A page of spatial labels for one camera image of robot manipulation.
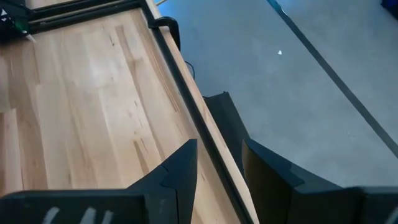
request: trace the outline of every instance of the wood grain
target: wood grain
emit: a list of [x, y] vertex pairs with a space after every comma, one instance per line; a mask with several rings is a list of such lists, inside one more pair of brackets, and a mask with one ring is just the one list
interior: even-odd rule
[[125, 188], [198, 138], [193, 223], [238, 223], [140, 9], [0, 49], [0, 194]]

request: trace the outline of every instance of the gray floor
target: gray floor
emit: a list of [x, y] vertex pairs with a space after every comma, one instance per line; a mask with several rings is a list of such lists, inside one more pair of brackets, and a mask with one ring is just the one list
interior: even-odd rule
[[[398, 21], [379, 0], [278, 2], [398, 141]], [[178, 20], [202, 94], [228, 91], [253, 139], [344, 187], [398, 185], [398, 159], [266, 0], [159, 9]]]

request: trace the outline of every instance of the black clamp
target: black clamp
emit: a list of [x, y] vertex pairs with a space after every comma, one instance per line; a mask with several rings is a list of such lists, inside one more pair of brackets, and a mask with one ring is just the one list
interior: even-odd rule
[[155, 29], [163, 26], [169, 27], [175, 44], [177, 45], [178, 49], [181, 50], [180, 30], [178, 28], [178, 22], [175, 19], [169, 16], [163, 16], [155, 19], [152, 23], [148, 23], [148, 28], [150, 29]]

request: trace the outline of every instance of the black metal frame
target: black metal frame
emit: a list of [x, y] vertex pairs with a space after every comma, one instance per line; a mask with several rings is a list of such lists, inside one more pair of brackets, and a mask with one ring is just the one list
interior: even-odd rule
[[[100, 6], [105, 2], [111, 3], [105, 6]], [[97, 8], [87, 9], [88, 7], [96, 6]], [[190, 116], [195, 123], [211, 161], [218, 173], [219, 178], [221, 179], [221, 182], [223, 183], [223, 187], [228, 194], [231, 203], [233, 204], [236, 214], [238, 215], [241, 223], [253, 223], [253, 220], [249, 215], [241, 195], [233, 182], [231, 174], [229, 173], [228, 168], [226, 167], [226, 164], [224, 163], [224, 160], [217, 149], [215, 141], [210, 134], [209, 129], [207, 128], [205, 120], [203, 119], [200, 110], [195, 103], [187, 84], [185, 83], [184, 77], [174, 59], [174, 56], [172, 55], [169, 46], [167, 45], [166, 40], [159, 29], [160, 26], [168, 26], [178, 49], [180, 49], [180, 35], [177, 21], [170, 17], [161, 17], [155, 19], [146, 0], [79, 0], [33, 9], [32, 13], [29, 14], [30, 33], [36, 34], [43, 31], [57, 29], [138, 7], [141, 7], [146, 17], [148, 28], [150, 28], [153, 32], [167, 66], [169, 67], [174, 81], [177, 84], [178, 90], [180, 91], [182, 98], [188, 108]], [[60, 14], [66, 15], [50, 18], [47, 20], [45, 19], [46, 17], [57, 16]]]

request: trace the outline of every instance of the black cable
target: black cable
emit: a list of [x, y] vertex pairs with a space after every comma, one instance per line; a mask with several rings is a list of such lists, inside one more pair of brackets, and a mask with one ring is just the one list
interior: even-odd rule
[[191, 66], [191, 68], [192, 68], [192, 76], [193, 76], [193, 79], [195, 80], [195, 69], [194, 69], [193, 65], [191, 63], [187, 62], [187, 61], [184, 61], [184, 62], [187, 63], [189, 66]]

